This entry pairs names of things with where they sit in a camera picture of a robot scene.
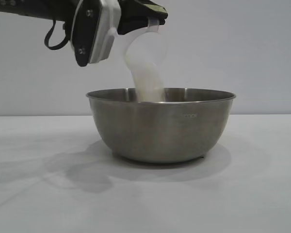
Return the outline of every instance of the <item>white backdrop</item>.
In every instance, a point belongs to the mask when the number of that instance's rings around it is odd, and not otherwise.
[[[160,0],[168,87],[227,90],[235,114],[291,113],[291,0]],[[0,115],[89,114],[86,92],[132,87],[116,41],[111,58],[80,68],[49,51],[51,21],[0,13]],[[57,27],[53,43],[63,37]]]

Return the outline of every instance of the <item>white table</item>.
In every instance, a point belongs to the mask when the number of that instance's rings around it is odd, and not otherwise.
[[[291,115],[231,116],[203,161],[113,158],[90,116],[0,117],[0,233],[291,233]]]

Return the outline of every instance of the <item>black cable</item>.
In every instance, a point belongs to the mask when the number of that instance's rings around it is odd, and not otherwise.
[[[59,49],[63,48],[69,42],[69,36],[66,34],[65,38],[63,39],[63,41],[60,42],[58,45],[55,45],[55,46],[50,46],[49,45],[49,40],[52,37],[52,34],[54,32],[54,29],[55,29],[56,17],[54,15],[53,11],[52,11],[52,7],[51,7],[50,3],[48,2],[48,0],[41,0],[41,1],[46,6],[48,11],[50,12],[52,20],[53,20],[53,26],[51,27],[51,29],[46,34],[46,36],[44,38],[44,44],[50,50],[59,50]]]

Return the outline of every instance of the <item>stainless steel bowl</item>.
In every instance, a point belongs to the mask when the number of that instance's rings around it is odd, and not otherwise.
[[[116,154],[148,163],[184,162],[219,140],[234,94],[166,88],[166,102],[137,102],[134,89],[87,94],[104,143]]]

